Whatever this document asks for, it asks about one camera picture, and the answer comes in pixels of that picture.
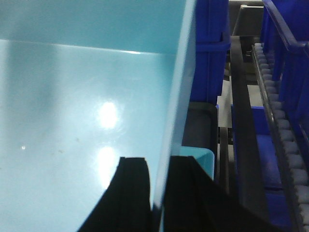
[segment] glossy surface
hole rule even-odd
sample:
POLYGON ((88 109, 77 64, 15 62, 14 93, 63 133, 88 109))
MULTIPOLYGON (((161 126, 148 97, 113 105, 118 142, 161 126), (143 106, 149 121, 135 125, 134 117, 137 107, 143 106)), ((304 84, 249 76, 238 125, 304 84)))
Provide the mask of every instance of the glossy surface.
POLYGON ((214 153, 206 148, 182 146, 180 156, 193 156, 208 176, 213 179, 214 153))
POLYGON ((195 69, 194 7, 0 0, 1 231, 76 231, 121 156, 146 158, 161 208, 195 69))
POLYGON ((4 40, 0 54, 6 231, 75 231, 120 156, 146 157, 154 186, 175 56, 4 40))

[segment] light blue panel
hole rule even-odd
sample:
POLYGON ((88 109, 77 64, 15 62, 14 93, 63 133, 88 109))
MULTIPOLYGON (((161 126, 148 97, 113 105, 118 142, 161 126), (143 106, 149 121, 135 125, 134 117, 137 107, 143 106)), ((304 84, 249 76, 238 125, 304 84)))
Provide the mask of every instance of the light blue panel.
POLYGON ((146 158, 161 208, 194 73, 194 6, 0 0, 3 231, 76 231, 121 156, 146 158))
POLYGON ((185 0, 0 0, 0 39, 177 52, 185 0))
POLYGON ((214 175, 214 153, 206 148, 182 146, 181 156, 193 156, 204 171, 213 179, 214 175))
POLYGON ((6 231, 76 231, 121 156, 145 157, 155 182, 174 62, 0 40, 0 224, 13 227, 6 231))

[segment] conveyor belt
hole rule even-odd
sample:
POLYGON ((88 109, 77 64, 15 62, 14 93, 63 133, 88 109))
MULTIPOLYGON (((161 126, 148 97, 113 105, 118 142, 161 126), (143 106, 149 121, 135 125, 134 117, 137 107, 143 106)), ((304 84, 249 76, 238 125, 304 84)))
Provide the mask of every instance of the conveyor belt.
POLYGON ((290 123, 282 109, 283 103, 279 101, 280 82, 272 80, 273 59, 264 55, 262 46, 256 43, 253 47, 254 63, 270 133, 276 149, 293 231, 309 232, 308 172, 290 123))

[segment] blue container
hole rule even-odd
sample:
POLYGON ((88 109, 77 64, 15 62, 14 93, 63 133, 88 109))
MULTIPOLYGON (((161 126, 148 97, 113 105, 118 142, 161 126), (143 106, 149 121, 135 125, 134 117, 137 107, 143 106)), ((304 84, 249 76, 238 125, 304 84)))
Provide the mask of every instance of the blue container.
POLYGON ((227 28, 228 0, 198 0, 197 42, 219 42, 227 28))
MULTIPOLYGON (((309 2, 264 0, 261 41, 302 154, 309 153, 309 2)), ((309 167, 309 157, 303 156, 309 167)))
POLYGON ((217 104, 222 92, 226 52, 231 41, 228 31, 218 43, 197 43, 196 69, 191 90, 191 101, 217 104))
POLYGON ((280 101, 295 117, 300 90, 309 72, 305 42, 309 41, 309 2, 307 0, 264 0, 261 41, 273 80, 281 80, 280 101))

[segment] blue plastic crate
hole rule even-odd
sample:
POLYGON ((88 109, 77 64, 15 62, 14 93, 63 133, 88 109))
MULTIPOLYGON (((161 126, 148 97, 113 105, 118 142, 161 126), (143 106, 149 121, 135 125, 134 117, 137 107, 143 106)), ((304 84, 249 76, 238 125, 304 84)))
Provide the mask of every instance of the blue plastic crate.
POLYGON ((197 43, 191 101, 217 104, 217 97, 222 92, 226 52, 231 44, 228 31, 222 38, 218 43, 197 43))
POLYGON ((304 49, 309 40, 309 2, 264 0, 264 5, 261 33, 264 53, 273 80, 281 80, 279 98, 284 102, 284 109, 293 114, 309 72, 309 58, 304 49))
POLYGON ((228 0, 198 0, 197 42, 219 42, 227 28, 228 0))
POLYGON ((264 0, 261 41, 279 100, 309 167, 309 2, 264 0))

